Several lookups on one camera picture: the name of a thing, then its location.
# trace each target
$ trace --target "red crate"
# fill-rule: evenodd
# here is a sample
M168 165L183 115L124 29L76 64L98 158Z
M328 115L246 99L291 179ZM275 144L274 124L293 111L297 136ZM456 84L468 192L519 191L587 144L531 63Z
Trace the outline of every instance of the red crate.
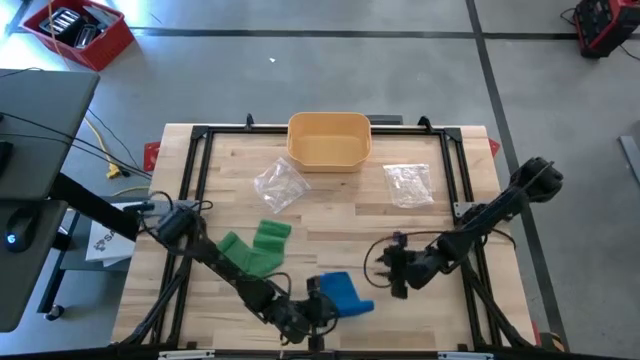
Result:
M105 11L118 16L118 20L111 24L98 37L93 39L84 49L76 49L60 41L58 48L62 56L69 60L75 61L95 71L104 69L113 59L115 59L131 42L133 42L133 34L124 22L124 15L121 12L113 10L101 4L94 3L89 0L53 0L53 12L60 7L71 9L81 16L91 16L87 13L83 6L93 5ZM22 28L35 35L49 50L57 53L53 44L51 35L43 33L39 25L42 21L49 17L49 9L47 6L35 13L31 18L22 24Z

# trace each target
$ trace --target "wooden tabletop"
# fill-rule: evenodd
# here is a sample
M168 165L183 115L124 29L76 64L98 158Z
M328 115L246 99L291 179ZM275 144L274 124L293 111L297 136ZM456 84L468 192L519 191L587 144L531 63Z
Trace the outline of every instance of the wooden tabletop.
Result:
M476 200L491 200L500 191L484 127L461 127ZM169 124L153 175L152 189L177 198L187 155L191 125ZM261 219L291 224L286 258L278 271L293 279L293 299L306 298L305 280L333 271L348 271L361 299L375 301L373 312L340 319L326 338L327 349L341 350L452 350L471 346L469 320L459 270L437 275L422 290L409 290L409 299L391 297L389 289L369 285L362 263L371 243L395 230L452 229L439 140L427 136L374 136L373 150L361 172L352 174L302 174L312 190L274 215L253 188L253 178L278 157L287 159L286 136L217 134L213 141L204 211L208 234L220 241L235 231L251 245ZM193 198L202 145L196 156L190 187ZM432 205L401 209L391 203L382 166L427 163L435 188ZM456 172L458 189L459 174ZM433 236L410 239L420 249ZM380 254L381 246L372 255ZM513 246L492 234L485 252L498 305L522 336L534 335ZM140 236L122 295L113 340L129 335L158 296L166 251L148 236ZM285 283L277 279L281 286ZM486 313L480 301L482 332L489 341ZM164 335L173 314L173 300L165 317ZM180 343L197 341L200 348L280 349L277 329L263 324L242 304L233 288L204 265L194 262L189 283ZM287 349L306 350L306 341Z

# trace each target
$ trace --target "concrete floor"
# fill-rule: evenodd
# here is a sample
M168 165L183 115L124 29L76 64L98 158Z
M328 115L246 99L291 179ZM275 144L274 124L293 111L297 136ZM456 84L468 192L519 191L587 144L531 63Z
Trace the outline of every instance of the concrete floor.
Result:
M188 7L169 0L103 2L123 11L130 26L143 28L463 34L473 29L465 0L193 0ZM18 3L0 9L14 12ZM25 16L45 3L34 0ZM489 33L571 33L558 14L574 4L475 0ZM505 143L496 157L503 186L507 160L513 165L516 158L542 155L556 161L564 189L533 212L571 350L640 358L640 276L633 265L640 247L632 244L640 188L616 141L639 120L640 63L622 51L589 61L579 56L575 41L487 40L498 90L490 96L486 64L483 69L473 38L172 37L144 29L136 34L136 43L100 73L91 108L139 162L142 144L159 140L165 123L240 123L247 112L260 123L285 123L298 111L326 110L400 114L405 123L425 114L436 124L485 125ZM0 67L64 69L31 35L0 38ZM640 54L640 42L625 46ZM506 123L495 112L496 95ZM513 139L513 151L505 135ZM79 136L94 141L84 125ZM107 142L126 157L113 139ZM135 178L108 181L104 163L76 150L63 171L104 195L145 184ZM532 318L544 330L548 325L519 221L513 232ZM69 316L48 323L34 309L51 265L19 328L0 334L0 354L109 342L124 277L71 273L58 301L70 307ZM98 311L86 311L96 304ZM29 334L36 327L48 336L34 347ZM87 328L99 333L89 335Z

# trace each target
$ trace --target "clear plastic bag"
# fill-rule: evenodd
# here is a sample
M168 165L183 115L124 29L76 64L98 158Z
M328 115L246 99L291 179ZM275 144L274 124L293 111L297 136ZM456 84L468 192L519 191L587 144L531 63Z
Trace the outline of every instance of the clear plastic bag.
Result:
M283 158L253 179L253 186L275 214L311 190L304 178Z
M391 200L401 208L433 204L433 189L427 164L385 165Z

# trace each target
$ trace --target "blue cloth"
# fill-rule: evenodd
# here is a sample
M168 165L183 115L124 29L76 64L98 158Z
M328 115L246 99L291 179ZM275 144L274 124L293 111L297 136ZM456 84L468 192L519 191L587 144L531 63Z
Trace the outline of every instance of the blue cloth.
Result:
M360 300L348 273L320 275L320 291L338 307L340 317L360 315L373 310L372 300Z

